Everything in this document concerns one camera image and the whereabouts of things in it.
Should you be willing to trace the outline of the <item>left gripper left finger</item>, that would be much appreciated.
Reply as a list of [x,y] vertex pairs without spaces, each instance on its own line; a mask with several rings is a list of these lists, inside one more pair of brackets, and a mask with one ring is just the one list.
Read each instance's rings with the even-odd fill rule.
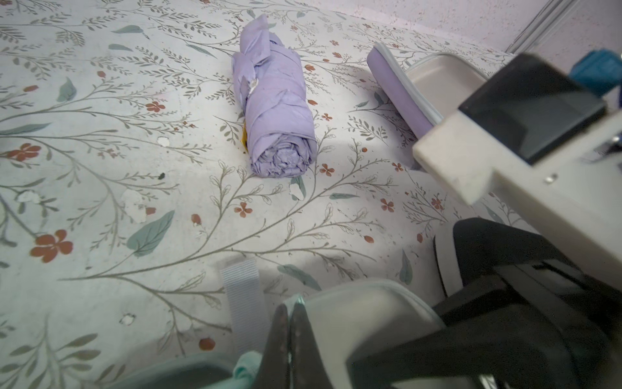
[[289,332],[288,308],[281,304],[275,310],[252,389],[290,388]]

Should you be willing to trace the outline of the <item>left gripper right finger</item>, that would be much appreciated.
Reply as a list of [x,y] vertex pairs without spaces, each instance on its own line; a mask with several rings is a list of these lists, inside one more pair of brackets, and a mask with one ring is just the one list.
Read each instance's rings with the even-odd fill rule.
[[296,389],[333,388],[303,303],[290,315],[290,384]]

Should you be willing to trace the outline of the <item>green umbrella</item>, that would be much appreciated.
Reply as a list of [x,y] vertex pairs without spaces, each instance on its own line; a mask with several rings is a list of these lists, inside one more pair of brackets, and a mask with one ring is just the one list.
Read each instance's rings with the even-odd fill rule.
[[208,385],[205,389],[249,389],[258,376],[261,362],[261,353],[244,353],[239,357],[230,378]]

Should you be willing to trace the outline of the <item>floral table mat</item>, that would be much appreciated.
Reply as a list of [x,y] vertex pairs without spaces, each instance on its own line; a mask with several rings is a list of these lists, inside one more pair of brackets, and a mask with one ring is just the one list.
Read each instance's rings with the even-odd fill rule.
[[[266,16],[301,56],[319,142],[300,178],[252,176],[231,55]],[[367,278],[442,299],[432,238],[481,217],[453,200],[367,67],[508,56],[303,1],[1,4],[1,385],[102,388],[235,351],[219,263],[256,262],[268,306]]]

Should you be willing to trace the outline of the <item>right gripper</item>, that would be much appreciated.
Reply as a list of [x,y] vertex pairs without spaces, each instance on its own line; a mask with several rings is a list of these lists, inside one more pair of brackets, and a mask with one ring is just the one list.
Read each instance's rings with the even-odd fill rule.
[[443,225],[433,249],[444,327],[351,360],[357,388],[490,375],[508,388],[618,388],[621,293],[544,237],[481,218]]

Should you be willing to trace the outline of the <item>purple folded umbrella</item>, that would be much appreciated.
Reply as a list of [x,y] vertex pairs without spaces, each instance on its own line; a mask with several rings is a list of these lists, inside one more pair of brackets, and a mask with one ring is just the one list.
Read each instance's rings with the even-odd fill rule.
[[298,53],[270,31],[261,15],[244,27],[232,66],[253,173],[261,178],[305,174],[316,161],[317,139]]

